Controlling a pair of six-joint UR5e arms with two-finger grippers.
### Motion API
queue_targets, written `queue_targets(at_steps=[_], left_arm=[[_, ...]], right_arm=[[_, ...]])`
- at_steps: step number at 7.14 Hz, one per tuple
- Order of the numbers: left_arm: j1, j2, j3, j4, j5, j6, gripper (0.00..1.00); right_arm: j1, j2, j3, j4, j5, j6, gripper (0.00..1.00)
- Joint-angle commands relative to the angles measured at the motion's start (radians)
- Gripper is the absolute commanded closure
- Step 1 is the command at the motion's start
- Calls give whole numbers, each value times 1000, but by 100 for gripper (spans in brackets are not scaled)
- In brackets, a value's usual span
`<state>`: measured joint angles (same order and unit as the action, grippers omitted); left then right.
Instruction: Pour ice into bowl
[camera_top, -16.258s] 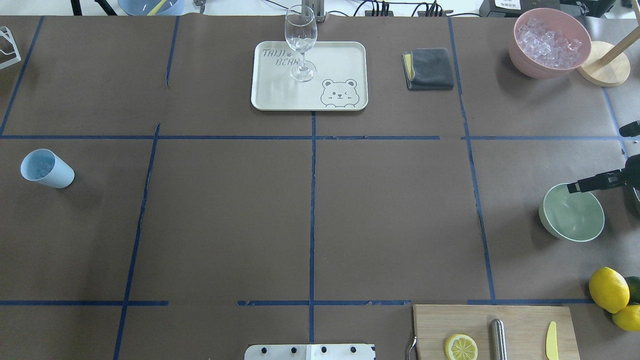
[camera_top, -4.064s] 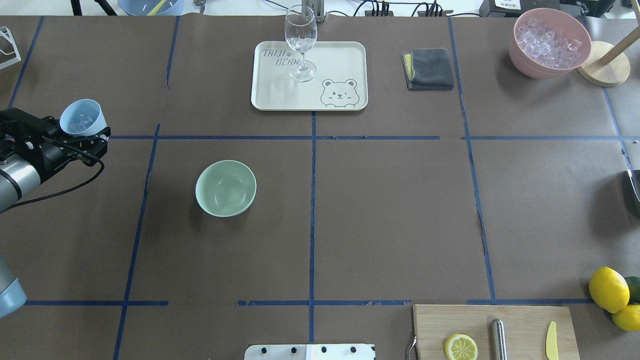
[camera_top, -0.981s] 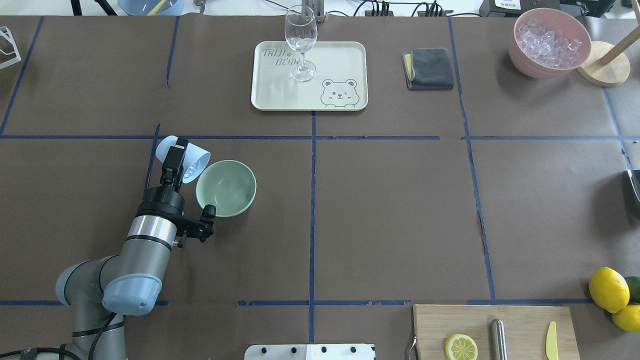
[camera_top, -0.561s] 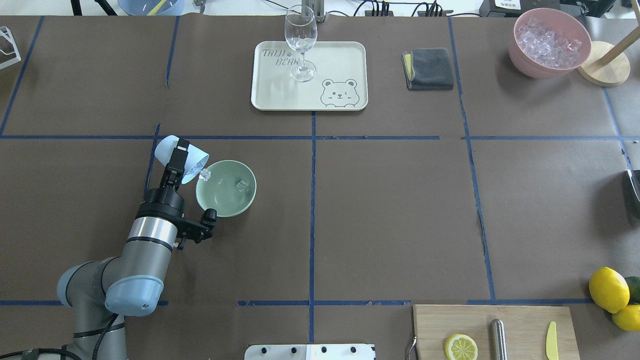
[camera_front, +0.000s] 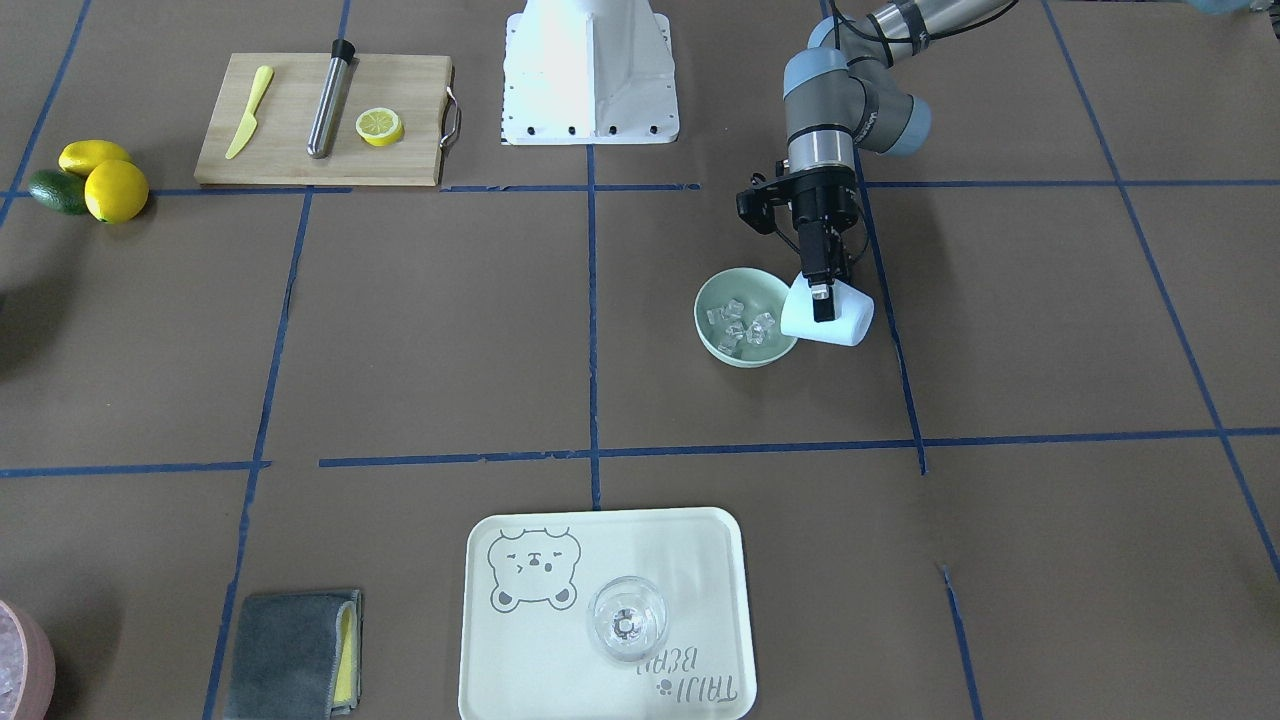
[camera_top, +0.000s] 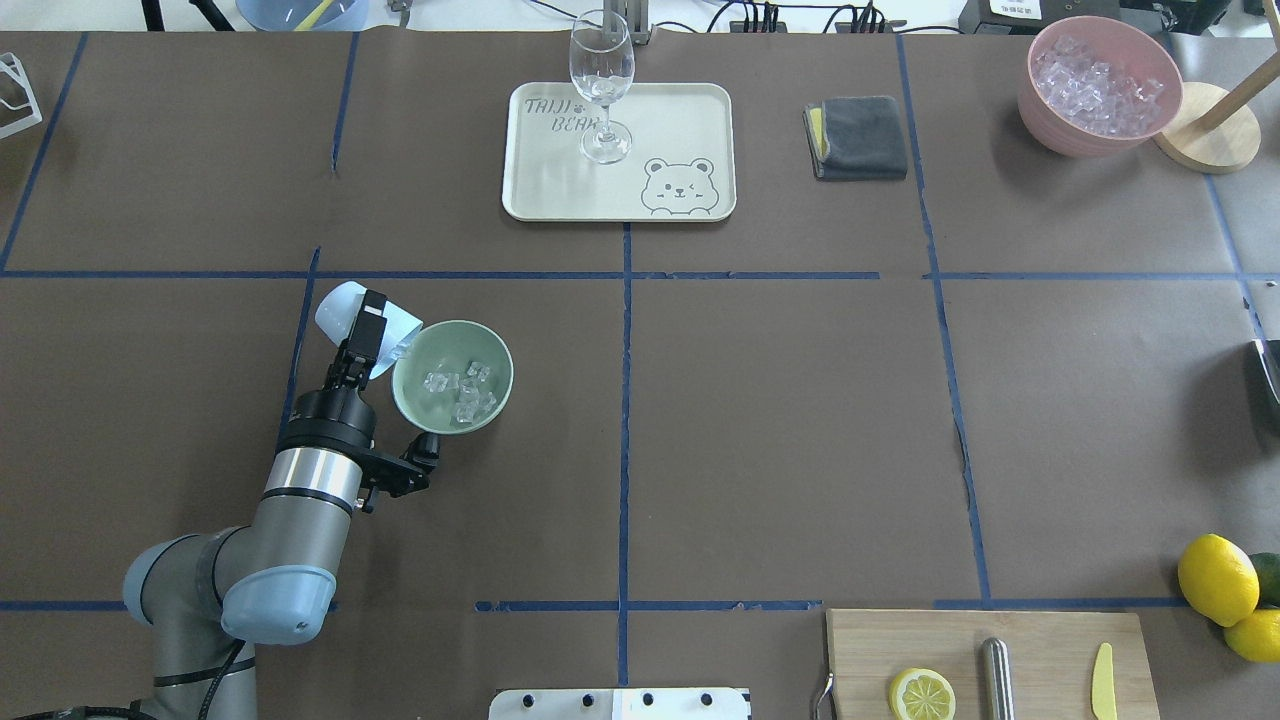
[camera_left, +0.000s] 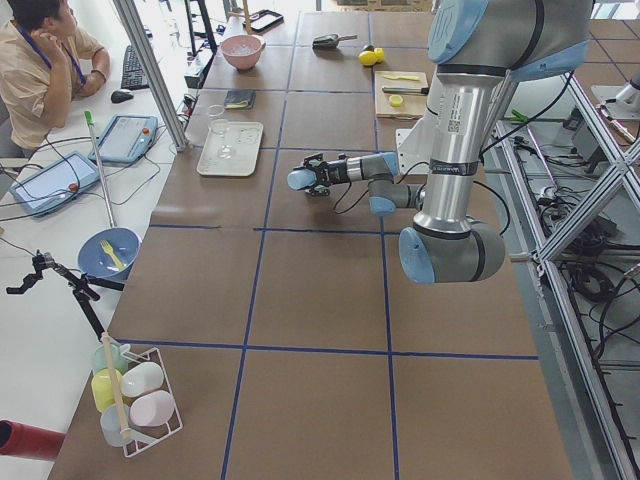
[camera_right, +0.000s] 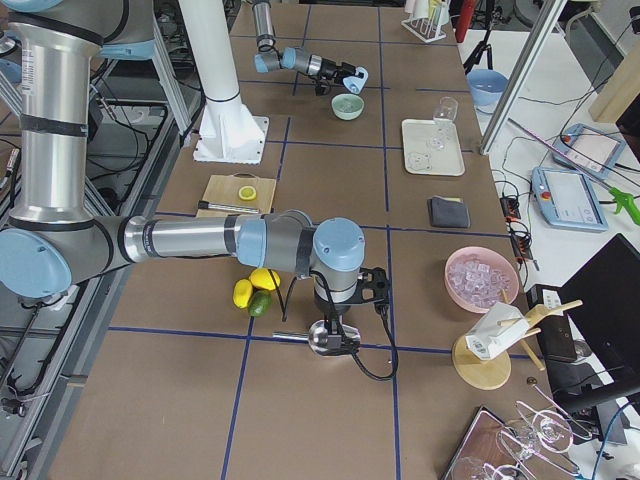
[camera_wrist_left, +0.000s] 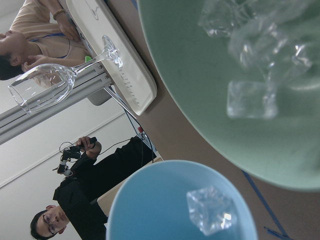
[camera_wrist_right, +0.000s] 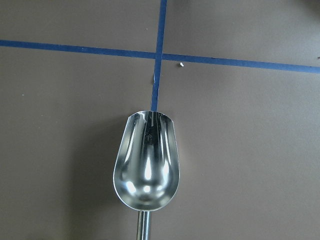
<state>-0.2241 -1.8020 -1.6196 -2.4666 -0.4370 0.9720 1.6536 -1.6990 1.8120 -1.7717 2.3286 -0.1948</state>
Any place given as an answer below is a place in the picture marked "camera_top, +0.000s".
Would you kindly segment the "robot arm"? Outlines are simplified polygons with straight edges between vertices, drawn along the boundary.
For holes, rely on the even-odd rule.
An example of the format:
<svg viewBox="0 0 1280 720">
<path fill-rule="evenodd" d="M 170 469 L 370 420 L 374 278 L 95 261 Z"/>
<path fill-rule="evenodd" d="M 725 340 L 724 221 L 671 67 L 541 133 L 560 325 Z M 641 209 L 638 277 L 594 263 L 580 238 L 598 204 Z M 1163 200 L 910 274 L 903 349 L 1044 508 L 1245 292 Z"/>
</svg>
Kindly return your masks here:
<svg viewBox="0 0 1280 720">
<path fill-rule="evenodd" d="M 141 552 L 119 601 L 69 602 L 72 612 L 127 611 L 157 643 L 154 688 L 129 705 L 72 705 L 46 719 L 255 719 L 255 650 L 302 644 L 323 628 L 349 519 L 379 495 L 426 489 L 439 434 L 401 455 L 379 451 L 367 383 L 406 359 L 421 322 L 356 282 L 335 287 L 315 322 L 335 345 L 320 389 L 282 423 L 253 523 L 186 534 Z"/>
</svg>

